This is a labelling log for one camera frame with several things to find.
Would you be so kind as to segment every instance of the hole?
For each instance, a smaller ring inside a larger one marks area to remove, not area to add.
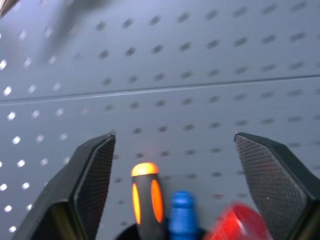
[[[296,97],[302,95],[303,91],[301,89],[292,90],[288,92],[288,97]]]
[[[207,49],[213,49],[219,45],[219,40],[213,40],[206,45]]]
[[[30,57],[27,57],[27,58],[24,60],[24,62],[23,62],[23,66],[24,66],[25,68],[28,68],[28,67],[31,65],[31,63],[32,63],[31,58],[30,58]]]
[[[160,20],[161,20],[161,17],[160,17],[160,16],[155,16],[154,18],[152,18],[152,19],[150,20],[150,25],[151,25],[151,26],[154,26],[154,25],[156,25],[157,23],[159,23]]]
[[[133,134],[141,134],[141,133],[142,133],[141,128],[136,128],[135,130],[133,130]]]
[[[261,98],[269,99],[269,98],[272,98],[274,95],[275,95],[274,91],[267,91],[261,94]]]
[[[108,57],[109,52],[107,50],[103,50],[100,54],[99,54],[99,58],[101,59],[105,59],[106,57]]]
[[[51,65],[51,64],[54,64],[56,61],[57,61],[57,57],[56,56],[52,56],[49,58],[48,60],[48,63]]]
[[[129,78],[129,84],[133,84],[135,83],[136,81],[138,81],[138,77],[137,76],[131,76]]]
[[[130,108],[137,109],[139,106],[140,106],[140,104],[138,102],[133,102],[133,103],[131,103]]]
[[[64,164],[68,164],[69,161],[70,161],[70,157],[69,157],[69,156],[67,156],[67,157],[63,160]]]
[[[45,136],[40,134],[39,136],[36,137],[35,140],[36,140],[37,143],[41,143],[44,139],[45,139]]]
[[[235,74],[244,74],[247,70],[248,68],[246,66],[242,66],[237,68],[234,72]]]
[[[145,155],[142,152],[136,154],[137,159],[142,159]]]
[[[156,107],[163,107],[164,105],[166,105],[166,101],[165,100],[157,101],[156,104],[155,104]]]
[[[112,83],[112,79],[110,77],[106,78],[104,81],[103,81],[103,85],[105,86],[108,86],[109,84]]]
[[[261,121],[262,124],[273,124],[275,120],[273,118],[266,118]]]
[[[194,149],[189,149],[189,150],[185,151],[185,155],[194,155],[194,154],[196,154],[196,150],[194,150]]]
[[[219,101],[220,97],[219,96],[212,96],[209,98],[209,103],[215,103],[217,101]]]
[[[289,123],[297,123],[297,122],[301,122],[301,121],[302,121],[301,116],[292,116],[292,117],[288,118]]]
[[[19,168],[22,168],[26,164],[25,160],[20,160],[16,163]]]
[[[182,100],[182,105],[189,105],[192,103],[192,98],[186,98],[184,100]]]
[[[235,96],[234,100],[235,101],[241,101],[241,100],[245,100],[246,98],[247,98],[247,94],[242,93],[242,94],[239,94],[239,95]]]
[[[195,173],[191,173],[191,174],[188,174],[186,177],[188,179],[195,179],[197,177],[197,175]]]
[[[119,183],[122,183],[122,178],[121,177],[117,177],[115,180],[114,180],[114,182],[116,183],[116,184],[119,184]]]
[[[1,60],[0,61],[0,71],[5,69],[5,67],[7,66],[7,61],[6,60]]]
[[[58,108],[55,111],[55,115],[57,115],[58,117],[60,117],[62,114],[64,114],[65,110],[63,108]]]
[[[14,111],[10,112],[8,116],[6,116],[6,118],[11,121],[16,117],[16,113]]]
[[[242,37],[236,41],[234,41],[234,46],[235,47],[240,47],[244,44],[246,44],[248,42],[248,38],[247,37]]]
[[[9,228],[10,233],[14,233],[16,230],[17,230],[17,228],[15,226],[12,226]]]
[[[157,54],[159,52],[161,52],[164,49],[164,47],[162,45],[157,45],[152,49],[152,53]]]
[[[21,138],[19,136],[16,136],[13,140],[12,143],[13,144],[18,144],[20,142]]]
[[[27,31],[25,30],[22,30],[18,35],[19,40],[24,40],[26,37],[27,37]]]
[[[44,36],[46,38],[49,38],[52,33],[53,33],[53,30],[50,27],[47,27],[47,29],[44,31]]]
[[[167,156],[169,156],[169,155],[170,155],[170,152],[169,152],[169,151],[163,151],[163,152],[160,153],[160,156],[161,156],[161,157],[167,157]]]
[[[220,172],[220,171],[215,171],[215,172],[213,172],[211,175],[212,175],[212,177],[219,178],[219,177],[222,176],[222,172]]]
[[[32,209],[32,204],[29,204],[28,206],[26,206],[26,209],[30,211]]]
[[[8,188],[7,184],[3,183],[0,185],[0,191],[4,191]]]
[[[247,7],[243,6],[243,7],[239,8],[238,10],[233,12],[233,17],[234,18],[238,18],[238,17],[244,15],[247,11],[248,11]]]
[[[247,193],[238,193],[237,197],[240,199],[246,199],[249,195]]]
[[[127,20],[125,20],[125,22],[122,23],[122,27],[124,29],[129,28],[132,24],[134,23],[133,19],[128,18]]]
[[[101,31],[102,29],[104,29],[105,27],[106,27],[106,22],[105,21],[101,21],[101,22],[99,22],[97,25],[96,25],[96,29],[98,30],[98,31]]]
[[[114,106],[112,104],[105,106],[105,110],[108,112],[111,111],[112,109],[114,109]]]
[[[6,213],[10,212],[11,210],[12,210],[12,206],[10,206],[10,205],[8,205],[8,206],[6,206],[6,207],[4,208],[4,211],[5,211]]]
[[[216,193],[216,194],[213,194],[212,197],[216,200],[221,200],[224,198],[224,195],[221,193]]]
[[[5,90],[3,90],[3,95],[8,96],[11,93],[11,91],[12,91],[12,88],[10,86],[7,86]]]
[[[298,41],[298,40],[304,39],[305,36],[306,36],[306,33],[305,33],[305,32],[299,32],[299,33],[297,33],[297,34],[292,35],[292,36],[289,38],[289,40],[290,40],[291,42],[296,42],[296,41]]]
[[[191,43],[190,42],[186,42],[184,44],[182,44],[180,47],[179,47],[179,50],[181,52],[184,52],[186,50],[188,50],[189,48],[191,48]]]
[[[205,15],[205,19],[206,20],[211,20],[213,18],[215,18],[218,15],[218,11],[217,10],[212,10],[211,12],[207,13]]]
[[[298,62],[295,62],[295,63],[291,64],[291,65],[289,66],[289,68],[290,68],[291,70],[296,70],[296,69],[303,68],[304,65],[305,65],[305,63],[304,63],[303,61],[298,61]]]
[[[62,133],[61,135],[60,135],[60,137],[59,137],[59,139],[61,140],[61,141],[64,141],[64,140],[66,140],[68,138],[68,134],[67,133]]]
[[[168,127],[167,127],[167,126],[161,126],[161,127],[158,128],[158,131],[159,131],[160,133],[166,132],[167,130],[168,130]]]
[[[219,147],[211,149],[211,153],[213,153],[213,154],[218,154],[218,153],[221,153],[221,152],[222,152],[222,149],[219,148]]]
[[[155,80],[155,81],[161,81],[161,80],[163,80],[165,77],[166,77],[166,75],[161,72],[161,73],[155,75],[154,80]]]
[[[181,74],[181,78],[182,79],[187,79],[187,78],[190,78],[192,75],[193,75],[192,71],[186,71],[186,72]]]
[[[52,87],[52,90],[53,91],[58,91],[59,89],[61,88],[61,83],[60,82],[56,82],[53,87]]]
[[[277,36],[272,34],[272,35],[269,35],[269,36],[262,38],[261,43],[262,44],[269,44],[269,43],[274,42],[276,39],[277,39]]]
[[[217,129],[217,128],[220,128],[221,127],[221,122],[213,122],[210,124],[210,128],[211,129]]]
[[[188,12],[183,13],[177,18],[178,23],[183,23],[190,17],[190,14]]]
[[[28,182],[25,182],[24,184],[22,184],[22,189],[26,190],[30,187],[30,184]]]
[[[209,71],[207,73],[207,75],[208,75],[208,77],[214,77],[214,76],[218,75],[219,73],[220,73],[220,70],[218,68],[216,68],[216,69]]]
[[[31,86],[28,88],[28,93],[29,93],[29,94],[32,94],[36,89],[37,89],[37,86],[36,86],[36,85],[31,85]]]
[[[275,64],[269,64],[269,65],[265,65],[261,68],[262,72],[270,72],[276,69],[276,65]]]
[[[272,13],[273,11],[275,11],[277,9],[278,5],[276,3],[273,3],[269,6],[266,6],[265,8],[262,9],[261,14],[262,15],[267,15]]]
[[[288,144],[288,147],[289,148],[300,148],[301,147],[301,144],[299,142],[290,142]]]
[[[188,124],[188,125],[185,125],[185,126],[183,127],[183,130],[189,131],[189,130],[192,130],[192,129],[194,129],[194,128],[195,128],[195,126],[194,126],[193,124]]]
[[[126,52],[125,54],[127,56],[132,56],[134,53],[136,52],[136,49],[134,47],[130,47]]]
[[[235,123],[236,126],[245,126],[248,124],[247,120],[240,120]]]
[[[307,6],[307,2],[306,2],[306,1],[301,1],[301,2],[293,5],[290,10],[291,10],[291,12],[294,13],[294,12],[296,12],[296,11],[299,11],[299,10],[301,10],[301,9],[304,9],[306,6]]]
[[[48,159],[46,159],[46,158],[44,158],[44,159],[42,159],[41,161],[40,161],[40,165],[41,166],[45,166],[45,165],[47,165],[48,164]]]

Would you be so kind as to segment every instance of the screwdriver handle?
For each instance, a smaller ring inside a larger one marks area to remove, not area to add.
[[[131,172],[132,202],[140,240],[164,240],[164,202],[158,176],[152,162],[136,165]]]

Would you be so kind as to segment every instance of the pegboard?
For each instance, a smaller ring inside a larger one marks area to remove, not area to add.
[[[296,0],[21,1],[0,20],[0,238],[78,145],[108,132],[97,240],[134,223],[130,172],[145,161],[167,204],[195,194],[203,228],[231,201],[253,206],[235,132],[286,144],[320,177],[319,12]]]

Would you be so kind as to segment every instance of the orange screwdriver handle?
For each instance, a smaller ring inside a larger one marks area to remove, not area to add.
[[[164,202],[158,167],[152,162],[136,165],[131,172],[132,203],[141,240],[164,240]]]

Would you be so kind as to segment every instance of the metal wall panel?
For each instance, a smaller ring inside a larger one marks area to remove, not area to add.
[[[204,228],[233,200],[253,206],[237,131],[287,144],[320,177],[319,12],[291,0],[21,1],[0,20],[0,238],[78,145],[111,131],[98,240],[134,223],[130,171],[144,161],[167,202],[196,195]]]

